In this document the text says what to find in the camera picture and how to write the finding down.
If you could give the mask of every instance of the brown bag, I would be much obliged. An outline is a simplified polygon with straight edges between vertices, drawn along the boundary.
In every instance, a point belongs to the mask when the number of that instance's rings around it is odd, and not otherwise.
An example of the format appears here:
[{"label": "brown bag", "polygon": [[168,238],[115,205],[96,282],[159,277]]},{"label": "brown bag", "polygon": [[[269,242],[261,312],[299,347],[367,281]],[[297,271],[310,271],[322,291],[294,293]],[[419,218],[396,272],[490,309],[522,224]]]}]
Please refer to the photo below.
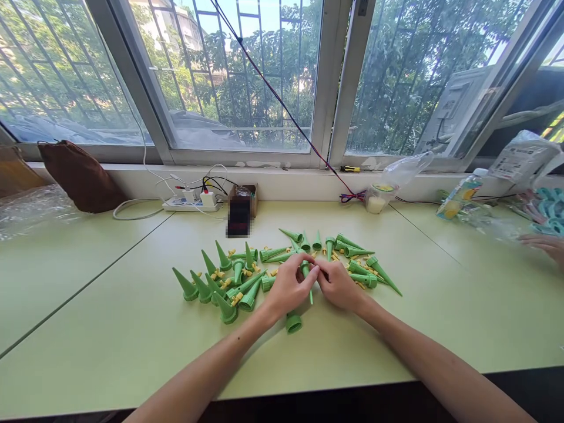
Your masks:
[{"label": "brown bag", "polygon": [[70,141],[37,143],[45,168],[82,212],[113,210],[127,200],[100,163]]}]

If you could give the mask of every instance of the windowsill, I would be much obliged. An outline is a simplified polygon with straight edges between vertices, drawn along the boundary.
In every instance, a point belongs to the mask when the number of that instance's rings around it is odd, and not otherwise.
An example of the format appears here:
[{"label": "windowsill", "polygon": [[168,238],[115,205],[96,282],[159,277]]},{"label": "windowsill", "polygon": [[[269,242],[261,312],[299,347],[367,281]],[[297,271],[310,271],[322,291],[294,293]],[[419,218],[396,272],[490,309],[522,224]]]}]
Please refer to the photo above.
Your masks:
[{"label": "windowsill", "polygon": [[[40,176],[52,181],[51,176],[41,162],[29,162],[33,170]],[[116,183],[130,198],[156,197],[156,176],[147,172],[142,164],[111,164],[102,165]],[[184,181],[200,180],[210,169],[210,166],[162,166],[149,164],[147,167],[163,176],[175,174]],[[331,173],[318,169],[288,169],[279,167],[228,167],[227,178],[238,184],[258,183],[261,200],[266,201],[338,201],[341,193],[347,189]],[[216,167],[213,174],[225,176],[223,168]],[[354,192],[365,190],[371,183],[378,180],[381,172],[343,173],[339,176]],[[408,201],[434,201],[437,190],[452,190],[467,173],[422,173],[409,186],[401,190],[401,197]],[[564,188],[564,177],[548,176],[544,179],[546,187]],[[483,196],[501,196],[507,193],[512,184],[505,180],[486,177],[484,186],[480,190]],[[166,187],[159,190],[162,195]]]}]

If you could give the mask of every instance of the sky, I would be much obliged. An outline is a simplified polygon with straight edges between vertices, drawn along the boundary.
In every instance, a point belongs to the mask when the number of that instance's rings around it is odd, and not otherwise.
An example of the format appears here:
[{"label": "sky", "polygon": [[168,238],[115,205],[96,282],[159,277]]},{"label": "sky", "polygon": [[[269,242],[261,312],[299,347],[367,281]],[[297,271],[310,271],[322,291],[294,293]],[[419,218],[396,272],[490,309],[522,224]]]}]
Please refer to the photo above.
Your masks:
[{"label": "sky", "polygon": [[[310,0],[303,0],[304,7],[310,5]],[[194,11],[194,3],[192,0],[176,0],[179,5],[186,5]],[[239,0],[239,11],[241,13],[258,14],[259,8],[257,0]],[[300,2],[296,0],[282,0],[282,6],[292,6]],[[239,21],[237,20],[237,2],[236,0],[219,0],[219,5],[225,12],[227,19],[235,30],[239,32]],[[196,0],[196,7],[201,11],[214,12],[215,8],[210,0]],[[277,31],[280,29],[280,3],[278,0],[260,0],[260,17],[264,32]],[[243,37],[252,35],[259,30],[257,18],[241,17],[241,30]],[[207,33],[213,33],[219,30],[217,18],[215,16],[200,15],[200,23]],[[224,23],[221,23],[225,33],[228,32]],[[289,27],[288,23],[283,22],[282,28]]]}]

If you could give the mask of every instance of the window glass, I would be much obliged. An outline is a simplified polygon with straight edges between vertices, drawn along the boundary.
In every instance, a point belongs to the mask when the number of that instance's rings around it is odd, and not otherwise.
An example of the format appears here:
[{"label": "window glass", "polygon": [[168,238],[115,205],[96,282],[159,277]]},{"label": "window glass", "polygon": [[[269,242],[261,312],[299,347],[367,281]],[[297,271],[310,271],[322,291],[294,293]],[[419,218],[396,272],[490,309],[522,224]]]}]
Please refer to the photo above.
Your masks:
[{"label": "window glass", "polygon": [[0,1],[0,120],[25,143],[152,141],[82,1]]},{"label": "window glass", "polygon": [[[172,117],[172,148],[309,152],[209,0],[129,4]],[[309,136],[322,0],[225,0],[220,5]]]},{"label": "window glass", "polygon": [[529,4],[377,2],[345,154],[444,152]]}]

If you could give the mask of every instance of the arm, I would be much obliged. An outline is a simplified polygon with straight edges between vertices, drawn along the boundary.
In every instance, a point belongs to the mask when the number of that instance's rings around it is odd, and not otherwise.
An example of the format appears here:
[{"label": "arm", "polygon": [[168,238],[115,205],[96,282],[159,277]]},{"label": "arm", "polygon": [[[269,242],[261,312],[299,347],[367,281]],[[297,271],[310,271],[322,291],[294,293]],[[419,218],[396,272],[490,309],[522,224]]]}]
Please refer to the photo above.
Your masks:
[{"label": "arm", "polygon": [[184,423],[197,421],[210,401],[229,382],[249,348],[276,321],[298,307],[317,279],[315,266],[307,278],[297,272],[299,264],[313,258],[295,254],[278,271],[268,297],[230,335],[191,362],[135,410],[127,423]]},{"label": "arm", "polygon": [[327,299],[376,329],[403,363],[458,421],[531,422],[503,391],[442,345],[406,325],[365,295],[341,263],[316,261]]}]

